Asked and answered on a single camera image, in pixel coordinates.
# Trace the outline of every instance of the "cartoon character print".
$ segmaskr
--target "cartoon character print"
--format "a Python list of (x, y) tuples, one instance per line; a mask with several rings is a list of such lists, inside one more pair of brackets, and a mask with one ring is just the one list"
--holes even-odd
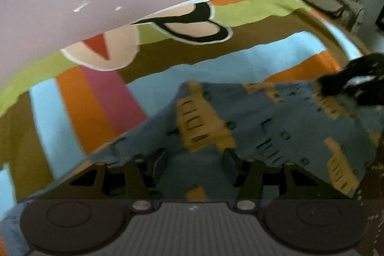
[(151, 24), (168, 37), (191, 45), (224, 42), (233, 32), (213, 19), (208, 2), (187, 4), (151, 14), (137, 22), (107, 31), (62, 49), (71, 61), (98, 71), (126, 67), (139, 52), (139, 25)]

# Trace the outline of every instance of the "bed sheet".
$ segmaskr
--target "bed sheet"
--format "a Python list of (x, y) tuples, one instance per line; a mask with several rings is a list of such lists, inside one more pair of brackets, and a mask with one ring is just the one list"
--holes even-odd
[(358, 45), (299, 0), (197, 0), (64, 48), (0, 93), (0, 218), (159, 112), (186, 80), (317, 78), (361, 56)]

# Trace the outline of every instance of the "patterned fabric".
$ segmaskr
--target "patterned fabric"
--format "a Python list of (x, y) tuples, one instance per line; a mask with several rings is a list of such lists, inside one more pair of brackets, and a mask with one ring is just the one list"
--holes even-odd
[(319, 17), (298, 0), (211, 0), (144, 17), (28, 67), (0, 93), (4, 210), (158, 113), (185, 80), (313, 79), (360, 56)]

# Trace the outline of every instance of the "metal screw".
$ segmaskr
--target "metal screw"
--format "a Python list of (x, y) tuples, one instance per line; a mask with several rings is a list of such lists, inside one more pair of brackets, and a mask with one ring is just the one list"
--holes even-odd
[(236, 204), (238, 209), (241, 209), (242, 211), (250, 211), (256, 207), (255, 202), (249, 201), (249, 200), (241, 200), (237, 202)]
[(150, 209), (150, 203), (148, 201), (140, 200), (134, 202), (132, 207), (137, 211), (146, 211)]

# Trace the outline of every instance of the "light blue stripe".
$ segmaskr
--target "light blue stripe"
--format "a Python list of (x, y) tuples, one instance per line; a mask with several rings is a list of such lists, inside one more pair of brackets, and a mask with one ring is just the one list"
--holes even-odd
[(15, 189), (8, 164), (4, 164), (3, 170), (0, 171), (0, 190), (0, 220), (2, 220), (5, 212), (16, 205)]
[(347, 55), (349, 60), (354, 60), (361, 57), (359, 49), (352, 43), (342, 31), (340, 31), (334, 25), (329, 24), (327, 21), (321, 20), (327, 29), (332, 33), (335, 37), (339, 45), (343, 48), (345, 54)]
[(35, 126), (57, 179), (85, 159), (54, 78), (30, 89)]
[(127, 86), (140, 106), (152, 116), (175, 97), (180, 84), (186, 80), (210, 83), (260, 82), (324, 50), (325, 46), (316, 36), (300, 32), (280, 41), (194, 65), (176, 65), (164, 72), (138, 78)]

